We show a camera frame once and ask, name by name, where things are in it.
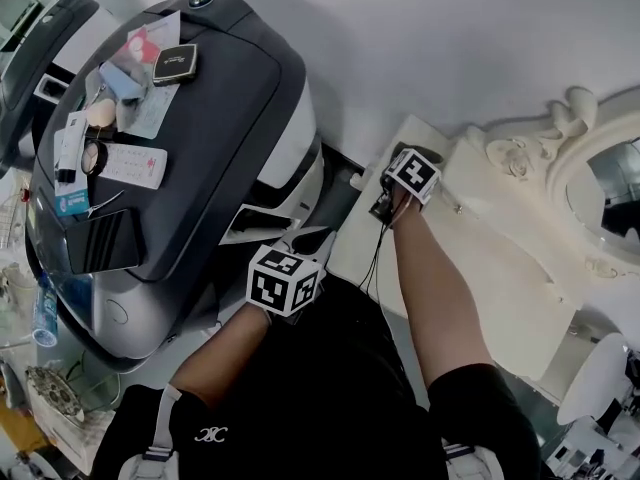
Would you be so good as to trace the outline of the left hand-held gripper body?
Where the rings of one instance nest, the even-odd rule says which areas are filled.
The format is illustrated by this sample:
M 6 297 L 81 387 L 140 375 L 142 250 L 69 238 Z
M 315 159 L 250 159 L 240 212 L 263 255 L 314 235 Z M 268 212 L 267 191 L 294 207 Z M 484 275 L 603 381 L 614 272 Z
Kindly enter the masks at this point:
M 335 239 L 331 228 L 313 226 L 260 246 L 249 263 L 246 301 L 268 317 L 296 324 L 318 295 Z

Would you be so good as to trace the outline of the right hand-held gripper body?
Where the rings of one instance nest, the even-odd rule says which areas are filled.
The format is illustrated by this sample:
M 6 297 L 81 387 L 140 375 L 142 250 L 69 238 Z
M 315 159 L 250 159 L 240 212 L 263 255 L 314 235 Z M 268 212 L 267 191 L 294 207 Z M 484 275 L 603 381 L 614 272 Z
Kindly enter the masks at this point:
M 389 164 L 380 175 L 382 192 L 369 209 L 369 214 L 382 224 L 391 224 L 400 212 L 393 203 L 396 187 L 405 191 L 407 200 L 415 200 L 423 208 L 431 199 L 431 193 L 441 178 L 438 166 L 442 162 L 443 157 L 435 151 L 398 142 Z

